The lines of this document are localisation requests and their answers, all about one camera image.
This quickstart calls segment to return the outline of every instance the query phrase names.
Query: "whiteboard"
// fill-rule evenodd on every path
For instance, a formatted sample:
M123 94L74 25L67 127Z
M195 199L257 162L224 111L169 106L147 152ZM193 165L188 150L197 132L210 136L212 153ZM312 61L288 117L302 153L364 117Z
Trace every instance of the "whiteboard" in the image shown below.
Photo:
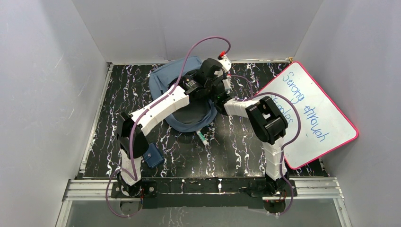
M327 96L299 62L293 62L260 92L275 92L289 99L301 118L297 140L284 148L285 159L292 169L309 162L358 137L358 130ZM283 99L270 96L287 119L284 142L297 131L295 111Z

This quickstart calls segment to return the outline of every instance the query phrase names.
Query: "white wall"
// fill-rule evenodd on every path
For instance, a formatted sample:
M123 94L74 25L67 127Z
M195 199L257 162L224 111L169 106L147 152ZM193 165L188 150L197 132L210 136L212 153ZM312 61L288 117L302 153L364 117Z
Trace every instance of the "white wall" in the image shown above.
M356 227L401 225L401 1L325 0L295 55L359 128L324 157Z
M2 0L0 75L0 226L54 226L105 60L70 0Z
M230 59L294 56L322 0L73 0L106 61L154 63L185 56L198 40L220 35ZM193 52L216 57L224 41Z

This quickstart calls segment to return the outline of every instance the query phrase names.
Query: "black marble table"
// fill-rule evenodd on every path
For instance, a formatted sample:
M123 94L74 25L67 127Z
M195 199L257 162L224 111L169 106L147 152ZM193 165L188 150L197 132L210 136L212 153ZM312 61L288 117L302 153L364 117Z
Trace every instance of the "black marble table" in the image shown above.
M149 74L160 65L118 65L113 67L103 101L85 178L107 178L120 164L115 143L116 114L131 113L152 101L148 88ZM262 89L288 63L233 64L230 73L248 78L254 91ZM238 97L251 95L247 82L232 79L233 93ZM232 177L263 176L265 158L262 143L254 135L248 119L217 114L215 120L201 132L209 141L206 148L195 133L181 133L165 121L147 136L156 143L166 159L155 169L142 162L143 177ZM327 176L323 164L316 160L290 176Z

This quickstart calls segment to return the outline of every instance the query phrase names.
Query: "blue fabric bag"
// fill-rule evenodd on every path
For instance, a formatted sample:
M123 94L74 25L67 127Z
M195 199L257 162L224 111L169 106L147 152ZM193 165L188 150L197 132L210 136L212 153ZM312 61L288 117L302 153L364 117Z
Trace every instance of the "blue fabric bag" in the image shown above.
M168 63L153 71L149 77L149 89L153 100L159 98L168 89L168 85L180 74L184 58ZM199 69L202 61L199 57L191 56L185 64L183 75L195 69ZM197 100L166 117L166 122L177 131L198 131L210 124L216 117L215 109L210 99Z

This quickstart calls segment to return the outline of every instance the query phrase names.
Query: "glue stick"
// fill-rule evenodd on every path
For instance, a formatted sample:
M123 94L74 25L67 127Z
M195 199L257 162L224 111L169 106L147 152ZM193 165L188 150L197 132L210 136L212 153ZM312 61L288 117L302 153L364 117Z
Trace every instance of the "glue stick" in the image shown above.
M201 131L196 131L196 134L198 134L199 139L202 141L203 145L208 145L208 140L202 135Z

